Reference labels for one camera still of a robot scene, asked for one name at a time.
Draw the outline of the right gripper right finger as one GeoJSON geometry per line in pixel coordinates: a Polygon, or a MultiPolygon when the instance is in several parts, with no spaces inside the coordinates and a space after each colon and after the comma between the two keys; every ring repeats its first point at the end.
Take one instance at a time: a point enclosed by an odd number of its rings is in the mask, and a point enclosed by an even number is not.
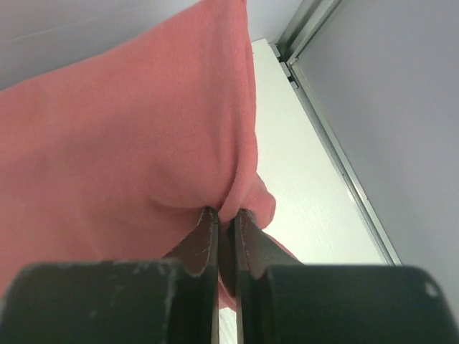
{"type": "Polygon", "coordinates": [[[241,210],[235,236],[240,343],[456,343],[442,290],[416,267],[299,262],[241,210]]]}

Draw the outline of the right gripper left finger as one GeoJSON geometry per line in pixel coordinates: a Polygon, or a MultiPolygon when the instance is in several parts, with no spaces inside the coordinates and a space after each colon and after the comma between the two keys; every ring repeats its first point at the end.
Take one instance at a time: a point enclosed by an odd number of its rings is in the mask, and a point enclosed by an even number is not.
{"type": "Polygon", "coordinates": [[[1,299],[3,343],[217,343],[219,220],[162,259],[31,264],[1,299]]]}

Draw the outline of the pink t-shirt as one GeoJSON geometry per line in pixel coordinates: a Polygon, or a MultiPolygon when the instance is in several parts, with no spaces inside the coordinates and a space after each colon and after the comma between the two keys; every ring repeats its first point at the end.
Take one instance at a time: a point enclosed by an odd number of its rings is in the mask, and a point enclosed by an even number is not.
{"type": "Polygon", "coordinates": [[[245,1],[200,1],[1,92],[1,288],[33,262],[158,259],[275,199],[257,174],[245,1]]]}

